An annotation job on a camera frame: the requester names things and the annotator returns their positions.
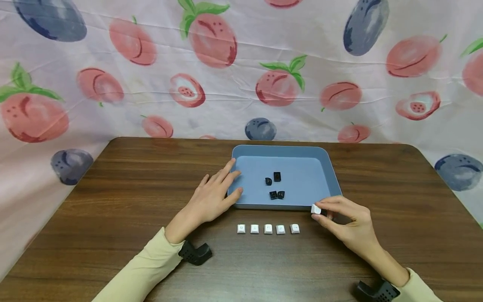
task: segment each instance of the left hand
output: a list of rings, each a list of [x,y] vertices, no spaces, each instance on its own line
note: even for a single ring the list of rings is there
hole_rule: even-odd
[[[226,166],[210,177],[208,174],[201,180],[188,204],[173,218],[165,230],[166,239],[175,244],[183,241],[186,236],[202,223],[213,221],[237,202],[243,192],[239,187],[228,197],[225,194],[241,172],[230,173],[235,164],[232,158]]]

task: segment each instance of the blue plum print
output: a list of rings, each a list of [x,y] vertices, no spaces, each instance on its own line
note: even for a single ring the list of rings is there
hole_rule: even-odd
[[[480,182],[483,164],[465,154],[450,154],[438,160],[434,169],[451,190],[466,191]]]
[[[75,42],[87,35],[82,15],[72,0],[14,0],[14,5],[28,26],[50,40]]]
[[[366,54],[376,44],[388,17],[387,0],[359,0],[345,24],[345,50],[353,56]]]
[[[92,156],[81,149],[60,150],[50,159],[50,165],[60,182],[74,186],[94,163]]]
[[[257,117],[246,124],[245,134],[252,141],[271,141],[277,134],[277,128],[266,118]]]

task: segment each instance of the fabric backdrop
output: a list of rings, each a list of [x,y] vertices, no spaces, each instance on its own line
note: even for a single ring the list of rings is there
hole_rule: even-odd
[[[118,136],[416,146],[483,223],[483,2],[0,1],[0,280]]]

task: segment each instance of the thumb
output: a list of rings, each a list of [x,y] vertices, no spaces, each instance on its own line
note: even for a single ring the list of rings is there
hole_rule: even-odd
[[[312,214],[312,219],[317,221],[321,226],[329,230],[332,234],[337,236],[337,232],[339,230],[339,225],[329,218],[325,217],[324,215],[320,214]]]
[[[238,199],[242,196],[243,193],[243,188],[239,187],[236,190],[234,190],[230,195],[228,195],[225,198],[225,202],[227,203],[227,206],[230,207],[231,205],[235,204]]]

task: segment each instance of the wrist strap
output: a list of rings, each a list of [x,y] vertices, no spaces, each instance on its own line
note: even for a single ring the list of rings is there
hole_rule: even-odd
[[[211,258],[213,253],[206,243],[199,248],[195,248],[191,242],[186,240],[178,255],[191,264],[202,265],[206,260]]]
[[[357,293],[364,302],[390,302],[401,294],[397,288],[384,279],[377,289],[372,289],[369,285],[359,281]]]

